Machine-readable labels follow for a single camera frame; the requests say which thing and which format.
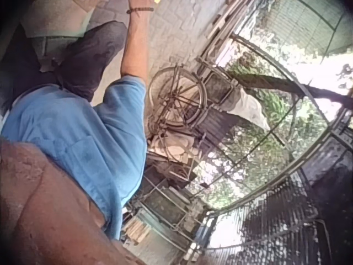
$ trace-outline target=tree trunk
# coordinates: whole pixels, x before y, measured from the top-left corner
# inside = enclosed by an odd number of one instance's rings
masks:
[[[234,75],[233,77],[247,88],[275,89],[293,93],[299,97],[305,96],[304,92],[294,82],[286,79],[261,75]],[[326,89],[311,87],[306,84],[304,84],[304,86],[314,98],[326,98],[332,102],[341,103],[345,108],[353,110],[353,98],[349,96],[337,94]]]

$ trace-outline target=bracelet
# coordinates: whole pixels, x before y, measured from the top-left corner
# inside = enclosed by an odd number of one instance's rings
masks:
[[[137,11],[151,11],[153,12],[154,11],[154,8],[153,7],[137,7],[137,8],[131,8],[129,9],[126,14],[131,14],[132,12],[137,12]]]

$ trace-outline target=person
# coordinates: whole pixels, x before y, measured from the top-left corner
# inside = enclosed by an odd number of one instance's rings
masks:
[[[2,136],[12,143],[33,144],[55,170],[63,171],[77,187],[72,190],[81,205],[114,244],[121,209],[141,183],[147,149],[143,110],[153,1],[129,0],[129,5],[127,34],[118,22],[86,32],[68,47],[53,72],[40,72],[22,27],[1,62],[1,69],[13,77],[12,107]],[[122,78],[106,89],[102,104],[91,107],[104,69],[123,48],[125,35]]]

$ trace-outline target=bicycle wheel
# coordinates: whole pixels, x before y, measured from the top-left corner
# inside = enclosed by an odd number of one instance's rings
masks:
[[[171,128],[193,126],[207,106],[204,84],[181,67],[157,72],[148,87],[154,122]]]

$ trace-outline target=blue shirt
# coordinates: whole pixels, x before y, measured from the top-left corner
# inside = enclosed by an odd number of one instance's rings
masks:
[[[92,108],[50,84],[20,99],[2,130],[9,141],[35,144],[79,183],[103,213],[110,239],[119,238],[121,209],[142,179],[145,90],[139,78],[125,76]]]

